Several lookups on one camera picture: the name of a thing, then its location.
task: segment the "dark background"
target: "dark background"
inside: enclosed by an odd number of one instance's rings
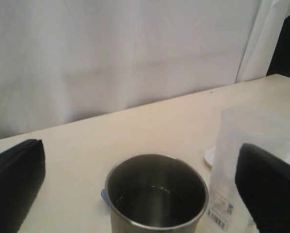
[[[290,77],[290,16],[285,19],[267,75]]]

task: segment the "water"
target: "water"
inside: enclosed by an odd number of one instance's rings
[[[134,222],[151,227],[172,227],[194,217],[187,201],[156,186],[132,189],[120,197],[115,206]]]

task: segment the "metal cup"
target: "metal cup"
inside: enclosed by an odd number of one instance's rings
[[[112,233],[194,233],[208,203],[206,184],[197,171],[157,154],[116,165],[105,190]]]

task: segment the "white table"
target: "white table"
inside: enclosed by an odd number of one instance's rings
[[[290,119],[290,78],[274,75],[0,140],[0,152],[42,139],[46,178],[20,233],[110,233],[101,199],[109,169],[131,155],[181,158],[208,183],[204,152],[215,145],[220,112],[255,104]],[[197,232],[209,232],[203,221]]]

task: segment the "white curtain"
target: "white curtain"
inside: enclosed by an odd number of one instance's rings
[[[287,12],[290,0],[0,0],[0,138],[263,76]]]

